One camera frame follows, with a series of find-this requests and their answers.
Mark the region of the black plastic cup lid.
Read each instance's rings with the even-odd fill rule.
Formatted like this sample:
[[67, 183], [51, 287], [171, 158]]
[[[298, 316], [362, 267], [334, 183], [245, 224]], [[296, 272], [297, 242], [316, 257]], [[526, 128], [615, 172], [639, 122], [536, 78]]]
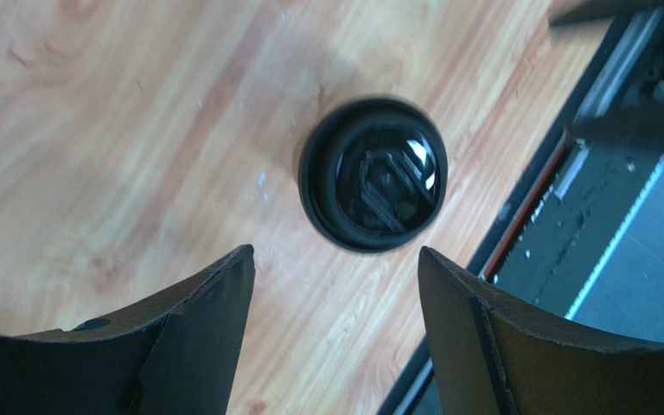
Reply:
[[378, 253], [399, 248], [436, 218], [448, 157], [430, 117], [400, 99], [337, 106], [310, 133], [297, 183], [310, 223], [331, 243]]

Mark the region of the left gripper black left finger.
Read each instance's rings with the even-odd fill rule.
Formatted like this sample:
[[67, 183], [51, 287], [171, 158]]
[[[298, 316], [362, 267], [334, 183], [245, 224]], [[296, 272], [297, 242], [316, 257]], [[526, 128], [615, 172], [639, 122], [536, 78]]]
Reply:
[[253, 293], [239, 246], [76, 329], [0, 335], [0, 414], [223, 414]]

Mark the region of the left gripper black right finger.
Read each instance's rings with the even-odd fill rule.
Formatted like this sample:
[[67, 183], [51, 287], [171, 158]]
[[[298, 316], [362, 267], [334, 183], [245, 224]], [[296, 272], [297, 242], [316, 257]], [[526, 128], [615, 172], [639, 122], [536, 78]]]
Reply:
[[418, 288], [446, 414], [664, 414], [664, 343], [556, 316], [430, 247]]

